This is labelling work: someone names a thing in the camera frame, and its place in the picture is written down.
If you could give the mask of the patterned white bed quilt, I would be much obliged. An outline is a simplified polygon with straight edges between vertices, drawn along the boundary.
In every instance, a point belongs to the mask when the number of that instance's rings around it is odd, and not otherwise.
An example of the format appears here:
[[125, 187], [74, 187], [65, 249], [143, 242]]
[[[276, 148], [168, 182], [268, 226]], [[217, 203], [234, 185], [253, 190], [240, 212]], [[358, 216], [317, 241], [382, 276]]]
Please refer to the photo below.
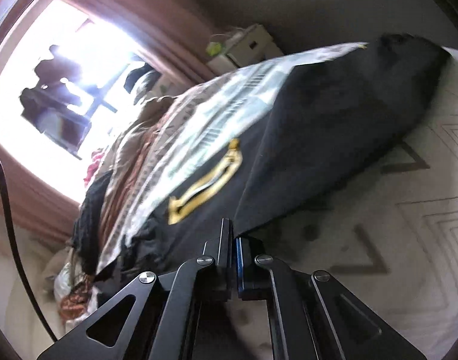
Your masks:
[[[458, 359], [458, 50], [445, 50], [451, 58], [428, 110], [395, 147], [327, 194], [246, 232], [304, 272], [327, 269], [428, 359]], [[143, 102], [98, 175], [112, 171], [99, 257], [143, 166], [231, 73]], [[67, 328], [103, 304], [96, 271], [83, 298], [64, 303]]]

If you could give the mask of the dark clothes hanging at window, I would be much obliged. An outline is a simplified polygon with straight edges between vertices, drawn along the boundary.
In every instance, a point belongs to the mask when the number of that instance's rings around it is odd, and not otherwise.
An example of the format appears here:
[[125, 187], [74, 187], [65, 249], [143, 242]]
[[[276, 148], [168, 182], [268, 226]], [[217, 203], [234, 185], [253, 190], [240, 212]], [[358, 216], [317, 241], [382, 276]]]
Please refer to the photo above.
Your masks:
[[21, 116], [75, 158], [91, 132], [111, 130], [116, 115], [138, 103], [132, 94], [138, 81], [147, 79], [143, 90], [150, 90], [161, 77], [137, 55], [106, 72], [92, 58], [96, 75], [90, 76], [88, 67], [59, 53], [57, 45], [49, 51], [52, 58], [34, 68], [38, 82], [19, 96]]

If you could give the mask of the dark knitted garment on bed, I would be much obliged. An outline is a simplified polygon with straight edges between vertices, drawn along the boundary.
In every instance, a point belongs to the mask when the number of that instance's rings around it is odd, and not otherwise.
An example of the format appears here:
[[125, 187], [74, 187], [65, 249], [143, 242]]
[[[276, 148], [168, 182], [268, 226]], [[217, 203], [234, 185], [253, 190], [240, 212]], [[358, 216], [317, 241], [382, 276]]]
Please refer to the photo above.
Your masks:
[[79, 217], [73, 225], [71, 245], [86, 275], [95, 275], [98, 264], [99, 222], [111, 176], [112, 171], [105, 172], [89, 186], [80, 206]]

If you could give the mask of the red cloth by window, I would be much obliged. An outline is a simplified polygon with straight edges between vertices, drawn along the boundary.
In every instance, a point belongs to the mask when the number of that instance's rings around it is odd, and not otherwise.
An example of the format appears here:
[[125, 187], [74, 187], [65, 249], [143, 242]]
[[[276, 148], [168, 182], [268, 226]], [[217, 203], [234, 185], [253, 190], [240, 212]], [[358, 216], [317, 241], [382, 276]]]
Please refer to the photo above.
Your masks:
[[97, 172], [97, 170], [99, 169], [100, 161], [102, 160], [102, 158], [103, 158], [102, 149], [95, 150], [91, 154], [89, 165], [86, 171], [86, 177], [84, 178], [84, 185], [86, 188], [89, 186], [91, 180], [93, 179], [95, 172]]

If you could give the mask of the white bedside cabinet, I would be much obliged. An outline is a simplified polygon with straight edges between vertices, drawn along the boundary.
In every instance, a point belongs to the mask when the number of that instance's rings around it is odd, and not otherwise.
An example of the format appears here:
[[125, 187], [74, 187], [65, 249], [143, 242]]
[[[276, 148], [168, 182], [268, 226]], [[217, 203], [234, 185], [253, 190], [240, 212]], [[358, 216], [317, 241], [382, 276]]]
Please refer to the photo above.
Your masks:
[[207, 63], [208, 68], [217, 76], [284, 56], [274, 38], [261, 24], [238, 29], [222, 42], [221, 47]]

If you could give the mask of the black garment with yellow print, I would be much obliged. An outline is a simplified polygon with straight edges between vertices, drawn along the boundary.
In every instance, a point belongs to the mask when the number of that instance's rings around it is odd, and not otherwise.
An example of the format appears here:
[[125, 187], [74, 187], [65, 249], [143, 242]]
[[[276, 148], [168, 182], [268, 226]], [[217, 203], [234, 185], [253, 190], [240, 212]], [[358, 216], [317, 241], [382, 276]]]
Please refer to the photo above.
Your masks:
[[429, 108], [450, 53], [386, 34], [245, 67], [216, 80], [151, 155], [98, 261], [105, 303], [140, 272], [176, 270], [342, 185], [384, 156]]

